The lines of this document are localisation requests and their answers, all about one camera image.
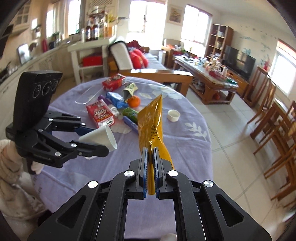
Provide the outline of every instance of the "red juice box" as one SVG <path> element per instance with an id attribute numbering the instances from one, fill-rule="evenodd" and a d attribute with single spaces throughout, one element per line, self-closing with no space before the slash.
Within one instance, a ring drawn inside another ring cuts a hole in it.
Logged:
<path id="1" fill-rule="evenodd" d="M 95 122 L 97 128 L 103 126 L 104 122 L 108 126 L 114 124 L 114 116 L 112 111 L 103 100 L 90 104 L 86 107 L 89 117 Z"/>
<path id="2" fill-rule="evenodd" d="M 114 91 L 125 84 L 125 76 L 116 74 L 109 79 L 103 81 L 103 86 L 106 91 Z"/>

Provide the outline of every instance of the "red pillow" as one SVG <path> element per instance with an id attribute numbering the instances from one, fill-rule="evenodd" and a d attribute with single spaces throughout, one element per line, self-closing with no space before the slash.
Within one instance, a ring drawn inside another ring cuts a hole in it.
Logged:
<path id="1" fill-rule="evenodd" d="M 130 52 L 131 61 L 133 63 L 134 69 L 144 68 L 143 61 L 139 55 L 136 55 L 134 52 Z"/>
<path id="2" fill-rule="evenodd" d="M 147 60 L 147 58 L 145 57 L 145 55 L 144 55 L 139 49 L 135 49 L 133 52 L 134 52 L 136 55 L 138 55 L 138 56 L 141 57 L 141 59 L 142 59 L 142 61 L 143 61 L 143 64 L 144 64 L 145 68 L 147 68 L 147 67 L 148 67 L 148 60 Z"/>

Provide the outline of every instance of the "wooden bookshelf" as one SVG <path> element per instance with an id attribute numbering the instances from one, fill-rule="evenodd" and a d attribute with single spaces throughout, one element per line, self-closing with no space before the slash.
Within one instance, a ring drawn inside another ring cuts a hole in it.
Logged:
<path id="1" fill-rule="evenodd" d="M 218 32 L 222 32 L 223 36 L 218 36 Z M 231 46 L 232 38 L 233 29 L 231 27 L 220 24 L 212 24 L 205 52 L 206 58 L 210 60 L 213 58 L 212 56 L 216 53 L 221 54 L 222 58 L 226 46 Z"/>

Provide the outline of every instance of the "tiled floor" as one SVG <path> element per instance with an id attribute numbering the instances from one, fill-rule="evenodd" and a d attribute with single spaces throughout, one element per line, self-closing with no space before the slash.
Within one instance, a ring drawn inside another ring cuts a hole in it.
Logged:
<path id="1" fill-rule="evenodd" d="M 189 90 L 187 99 L 206 119 L 213 153 L 214 182 L 234 199 L 247 213 L 263 226 L 276 240 L 283 232 L 283 219 L 287 210 L 283 206 L 295 199 L 295 194 L 280 203 L 270 201 L 279 187 L 285 183 L 285 171 L 265 180 L 263 172 L 279 157 L 270 141 L 259 153 L 258 140 L 250 133 L 255 122 L 247 125 L 255 112 L 236 95 L 230 105 L 204 105 Z"/>

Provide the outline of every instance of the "tv stand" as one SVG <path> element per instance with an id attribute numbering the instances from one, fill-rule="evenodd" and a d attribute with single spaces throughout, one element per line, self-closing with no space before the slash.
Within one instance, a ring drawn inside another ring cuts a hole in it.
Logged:
<path id="1" fill-rule="evenodd" d="M 241 77 L 238 73 L 236 73 L 235 71 L 233 71 L 232 69 L 228 68 L 228 72 L 232 74 L 233 79 L 237 82 L 238 84 L 238 88 L 237 88 L 237 93 L 239 94 L 239 96 L 241 98 L 244 97 L 244 95 L 246 94 L 246 91 L 249 87 L 249 82 L 247 82 L 246 80 L 244 80 L 243 77 Z"/>

